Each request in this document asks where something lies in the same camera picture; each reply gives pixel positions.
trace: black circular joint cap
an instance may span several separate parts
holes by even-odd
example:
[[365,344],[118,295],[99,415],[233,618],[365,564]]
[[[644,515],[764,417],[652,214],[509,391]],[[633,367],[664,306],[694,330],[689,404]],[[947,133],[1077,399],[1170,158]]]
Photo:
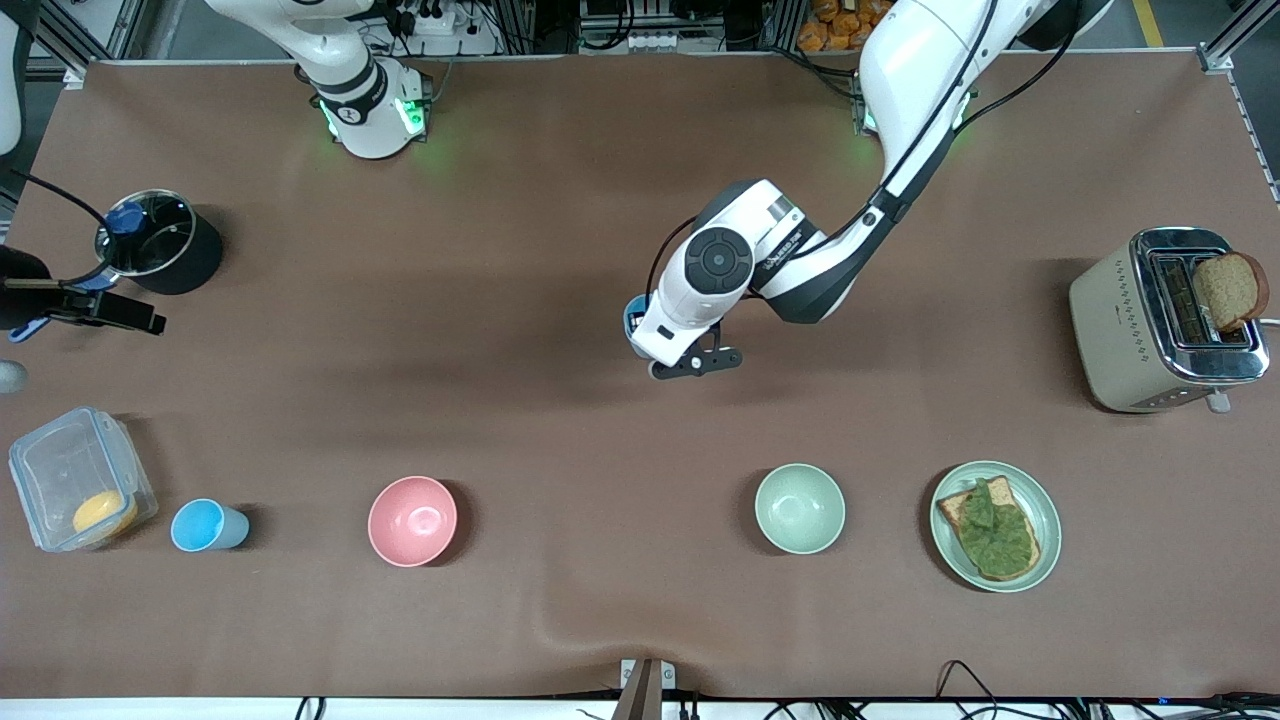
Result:
[[751,249],[742,236],[726,228],[708,228],[689,242],[685,279],[703,295],[723,295],[751,277]]

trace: yellow floor line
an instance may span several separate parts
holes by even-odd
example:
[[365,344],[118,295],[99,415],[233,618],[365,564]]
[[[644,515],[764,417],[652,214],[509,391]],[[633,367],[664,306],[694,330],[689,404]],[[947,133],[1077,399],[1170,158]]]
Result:
[[1147,41],[1147,47],[1164,47],[1165,38],[1160,37],[1160,26],[1156,24],[1156,13],[1151,10],[1151,0],[1133,0],[1133,9],[1138,13],[1138,24],[1142,26],[1142,37]]

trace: green leafy vegetable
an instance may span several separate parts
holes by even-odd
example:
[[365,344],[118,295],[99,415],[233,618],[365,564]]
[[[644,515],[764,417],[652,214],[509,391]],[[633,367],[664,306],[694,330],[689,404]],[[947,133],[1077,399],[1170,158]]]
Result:
[[978,480],[964,501],[960,547],[989,578],[1016,575],[1027,569],[1034,553],[1023,511],[1012,505],[992,503],[987,480]]

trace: silver toaster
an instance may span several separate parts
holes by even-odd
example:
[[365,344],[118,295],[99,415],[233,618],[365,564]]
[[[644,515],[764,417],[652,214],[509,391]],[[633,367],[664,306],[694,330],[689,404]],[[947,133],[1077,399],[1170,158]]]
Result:
[[1206,398],[1225,413],[1228,388],[1262,377],[1271,359],[1258,323],[1217,332],[1192,286],[1197,264],[1230,250],[1206,229],[1153,228],[1071,283],[1075,340],[1102,405],[1157,413]]

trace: tabletop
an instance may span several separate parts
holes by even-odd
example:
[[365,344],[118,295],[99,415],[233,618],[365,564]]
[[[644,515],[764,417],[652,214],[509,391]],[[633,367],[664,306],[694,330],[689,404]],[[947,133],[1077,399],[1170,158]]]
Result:
[[[1043,61],[1001,58],[978,102]],[[744,304],[723,325],[742,366],[671,382],[621,334],[658,245],[742,178],[842,224],[881,155],[840,97],[776,58],[458,63],[429,140],[361,161],[308,95],[287,65],[97,65],[59,101],[36,174],[97,208],[182,192],[228,251],[189,295],[123,290],[164,337],[59,325],[4,350],[32,378],[0,397],[0,442],[111,413],[160,511],[49,555],[0,492],[0,694],[541,694],[616,685],[636,656],[755,697],[932,694],[948,659],[1004,696],[1280,675],[1280,384],[1224,416],[1102,411],[1066,301],[1153,225],[1280,268],[1230,85],[1194,55],[1068,55],[960,137],[838,313]],[[28,188],[9,237],[67,277],[92,231]],[[975,459],[1057,505],[1061,560],[1029,592],[977,592],[932,548],[933,487]],[[849,505],[819,555],[754,525],[790,461]],[[406,570],[365,523],[411,474],[462,521]],[[173,548],[195,497],[247,509],[247,546]]]

